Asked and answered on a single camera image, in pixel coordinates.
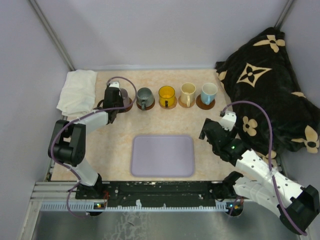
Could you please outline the woven rattan coaster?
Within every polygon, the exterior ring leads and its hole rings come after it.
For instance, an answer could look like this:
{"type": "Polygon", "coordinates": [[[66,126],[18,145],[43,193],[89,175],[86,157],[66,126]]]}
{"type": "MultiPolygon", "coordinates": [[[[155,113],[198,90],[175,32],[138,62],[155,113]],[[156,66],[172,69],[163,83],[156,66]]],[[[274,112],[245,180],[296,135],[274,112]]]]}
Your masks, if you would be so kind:
{"type": "Polygon", "coordinates": [[[160,97],[158,100],[158,103],[161,108],[166,109],[166,110],[171,110],[176,107],[178,104],[178,100],[175,96],[171,98],[162,98],[160,97]]]}
{"type": "Polygon", "coordinates": [[[178,98],[178,104],[179,104],[181,107],[186,108],[186,109],[193,107],[195,103],[196,103],[196,101],[194,100],[194,101],[193,101],[192,103],[190,103],[190,105],[188,106],[187,104],[185,104],[185,103],[183,103],[183,102],[181,101],[181,96],[178,98]]]}

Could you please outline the grey green mug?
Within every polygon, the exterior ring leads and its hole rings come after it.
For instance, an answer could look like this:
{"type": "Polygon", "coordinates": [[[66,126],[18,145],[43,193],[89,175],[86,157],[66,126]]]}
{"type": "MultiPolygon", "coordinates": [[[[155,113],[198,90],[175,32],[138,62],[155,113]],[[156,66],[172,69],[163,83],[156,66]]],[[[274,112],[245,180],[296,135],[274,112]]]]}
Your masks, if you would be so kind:
{"type": "Polygon", "coordinates": [[[152,98],[154,99],[154,95],[152,91],[147,87],[142,87],[137,92],[137,99],[148,99],[152,98]]]}

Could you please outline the white light-blue mug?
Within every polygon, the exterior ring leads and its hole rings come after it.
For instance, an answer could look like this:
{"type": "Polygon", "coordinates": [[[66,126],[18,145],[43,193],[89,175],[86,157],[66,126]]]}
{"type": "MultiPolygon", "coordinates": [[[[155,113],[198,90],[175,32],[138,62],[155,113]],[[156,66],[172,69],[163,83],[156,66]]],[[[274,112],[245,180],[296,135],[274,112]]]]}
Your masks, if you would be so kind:
{"type": "Polygon", "coordinates": [[[218,92],[218,87],[214,83],[205,83],[202,86],[200,98],[203,104],[210,105],[218,92]]]}

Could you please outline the purple mug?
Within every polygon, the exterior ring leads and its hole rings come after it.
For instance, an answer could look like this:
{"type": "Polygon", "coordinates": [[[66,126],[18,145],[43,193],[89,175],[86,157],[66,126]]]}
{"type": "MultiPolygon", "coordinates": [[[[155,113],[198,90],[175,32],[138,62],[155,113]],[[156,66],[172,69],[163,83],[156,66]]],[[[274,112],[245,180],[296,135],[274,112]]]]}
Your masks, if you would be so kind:
{"type": "Polygon", "coordinates": [[[123,105],[128,106],[130,104],[130,97],[126,89],[120,88],[120,93],[123,100],[123,105]]]}

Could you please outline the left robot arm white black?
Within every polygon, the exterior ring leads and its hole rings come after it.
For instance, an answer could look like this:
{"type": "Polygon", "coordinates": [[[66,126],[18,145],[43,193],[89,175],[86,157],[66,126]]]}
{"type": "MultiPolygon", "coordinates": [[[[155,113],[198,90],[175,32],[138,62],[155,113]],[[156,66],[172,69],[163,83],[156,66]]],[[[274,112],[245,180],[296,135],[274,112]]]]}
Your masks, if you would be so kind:
{"type": "Polygon", "coordinates": [[[55,123],[48,156],[76,176],[76,190],[80,199],[100,198],[105,190],[101,175],[85,159],[87,135],[112,124],[117,114],[127,107],[119,83],[113,82],[107,85],[98,108],[78,119],[58,120],[55,123]]]}

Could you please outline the cream mug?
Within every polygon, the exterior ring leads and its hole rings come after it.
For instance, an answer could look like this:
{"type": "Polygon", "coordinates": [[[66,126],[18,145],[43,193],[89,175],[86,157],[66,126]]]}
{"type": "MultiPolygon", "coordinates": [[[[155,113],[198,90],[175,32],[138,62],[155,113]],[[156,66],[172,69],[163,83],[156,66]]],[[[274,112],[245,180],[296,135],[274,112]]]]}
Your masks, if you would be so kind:
{"type": "Polygon", "coordinates": [[[181,98],[180,100],[184,103],[190,106],[190,103],[192,103],[195,100],[195,92],[196,87],[193,83],[186,82],[181,86],[181,98]]]}

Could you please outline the yellow mug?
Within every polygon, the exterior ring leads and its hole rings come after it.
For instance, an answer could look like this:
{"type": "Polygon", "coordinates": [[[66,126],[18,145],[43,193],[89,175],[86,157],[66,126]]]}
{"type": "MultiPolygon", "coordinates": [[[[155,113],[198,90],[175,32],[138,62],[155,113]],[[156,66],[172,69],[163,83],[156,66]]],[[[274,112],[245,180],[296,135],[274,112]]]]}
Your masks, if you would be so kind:
{"type": "Polygon", "coordinates": [[[159,98],[169,99],[175,97],[175,94],[175,89],[169,85],[162,86],[158,91],[159,98]]]}

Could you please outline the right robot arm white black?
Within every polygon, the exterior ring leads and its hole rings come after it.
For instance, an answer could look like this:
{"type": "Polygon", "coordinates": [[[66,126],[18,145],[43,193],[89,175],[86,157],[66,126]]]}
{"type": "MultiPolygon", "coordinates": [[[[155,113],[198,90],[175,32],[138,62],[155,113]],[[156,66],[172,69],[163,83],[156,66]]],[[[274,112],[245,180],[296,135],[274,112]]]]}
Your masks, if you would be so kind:
{"type": "Polygon", "coordinates": [[[206,139],[215,155],[240,170],[232,172],[230,181],[223,185],[227,197],[250,199],[274,213],[293,233],[307,234],[307,228],[320,213],[315,187],[304,187],[270,167],[217,121],[205,119],[199,139],[206,139]]]}

